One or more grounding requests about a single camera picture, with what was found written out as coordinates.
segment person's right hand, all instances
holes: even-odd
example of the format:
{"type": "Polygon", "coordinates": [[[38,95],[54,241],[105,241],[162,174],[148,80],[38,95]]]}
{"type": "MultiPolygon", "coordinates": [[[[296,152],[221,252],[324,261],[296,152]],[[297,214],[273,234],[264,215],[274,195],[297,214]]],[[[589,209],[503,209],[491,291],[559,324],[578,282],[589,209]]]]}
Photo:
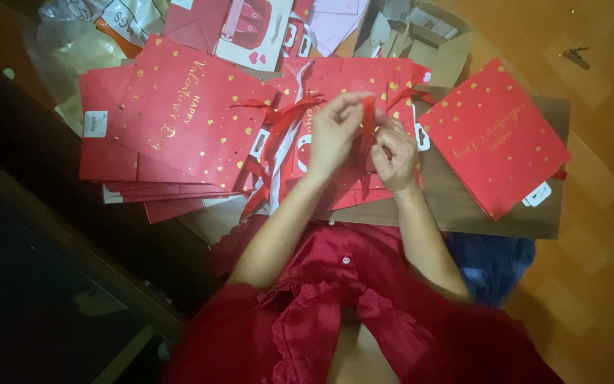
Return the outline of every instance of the person's right hand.
{"type": "Polygon", "coordinates": [[[371,147],[371,159],[378,176],[388,191],[398,195],[418,188],[414,166],[418,157],[416,141],[406,134],[400,122],[387,118],[376,132],[376,144],[371,147]],[[382,147],[386,147],[392,159],[382,147]]]}

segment person's left hand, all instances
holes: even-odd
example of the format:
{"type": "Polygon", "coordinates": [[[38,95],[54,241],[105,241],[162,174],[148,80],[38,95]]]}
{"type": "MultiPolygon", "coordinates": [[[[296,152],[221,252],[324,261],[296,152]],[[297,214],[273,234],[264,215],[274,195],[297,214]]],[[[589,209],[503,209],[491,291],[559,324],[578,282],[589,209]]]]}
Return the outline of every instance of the person's left hand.
{"type": "Polygon", "coordinates": [[[345,162],[362,124],[362,100],[372,92],[341,94],[314,116],[307,174],[330,180],[345,162]]]}

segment hand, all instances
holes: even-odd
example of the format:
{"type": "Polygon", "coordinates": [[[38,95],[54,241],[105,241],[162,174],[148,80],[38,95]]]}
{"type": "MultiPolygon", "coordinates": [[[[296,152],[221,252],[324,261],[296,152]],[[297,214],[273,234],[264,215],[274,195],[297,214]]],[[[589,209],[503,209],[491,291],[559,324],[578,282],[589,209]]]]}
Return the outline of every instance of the hand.
{"type": "Polygon", "coordinates": [[[418,144],[406,134],[397,120],[378,120],[381,127],[376,132],[376,144],[371,147],[371,159],[381,181],[395,196],[419,188],[414,175],[418,144]],[[391,160],[388,160],[383,146],[390,151],[391,160]]]}
{"type": "Polygon", "coordinates": [[[307,174],[328,181],[345,162],[362,124],[362,100],[372,94],[341,94],[314,116],[307,174]]]}

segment plastic bag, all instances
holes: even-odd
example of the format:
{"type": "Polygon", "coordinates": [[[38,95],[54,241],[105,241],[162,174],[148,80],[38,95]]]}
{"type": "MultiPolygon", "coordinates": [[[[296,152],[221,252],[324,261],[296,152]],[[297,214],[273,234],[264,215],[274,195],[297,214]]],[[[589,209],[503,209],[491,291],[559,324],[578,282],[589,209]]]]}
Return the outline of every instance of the plastic bag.
{"type": "MultiPolygon", "coordinates": [[[[38,11],[41,21],[37,30],[23,33],[30,60],[56,101],[56,111],[79,136],[82,136],[84,122],[79,75],[94,68],[119,66],[126,58],[115,40],[98,31],[94,25],[106,8],[129,13],[126,18],[118,19],[118,27],[111,23],[119,12],[106,15],[112,17],[112,21],[106,22],[112,28],[118,28],[115,30],[118,34],[138,32],[147,38],[148,33],[162,31],[165,24],[163,13],[168,6],[166,0],[48,0],[38,11]],[[148,23],[133,27],[139,21],[148,23]],[[124,30],[119,30],[120,24],[125,25],[124,30]]],[[[139,40],[133,36],[130,39],[137,44],[139,40]]]]}

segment red dress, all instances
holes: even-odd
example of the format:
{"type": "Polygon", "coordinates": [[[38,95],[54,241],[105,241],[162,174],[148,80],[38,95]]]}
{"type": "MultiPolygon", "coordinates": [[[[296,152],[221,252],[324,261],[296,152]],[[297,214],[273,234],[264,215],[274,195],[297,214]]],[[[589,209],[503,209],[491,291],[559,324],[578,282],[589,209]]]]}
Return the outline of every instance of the red dress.
{"type": "MultiPolygon", "coordinates": [[[[223,267],[264,221],[251,217],[214,248],[223,267]]],[[[562,383],[506,313],[457,305],[424,284],[405,261],[398,228],[323,222],[308,225],[274,287],[226,285],[215,294],[189,324],[164,383],[324,383],[344,305],[402,383],[562,383]]]]}

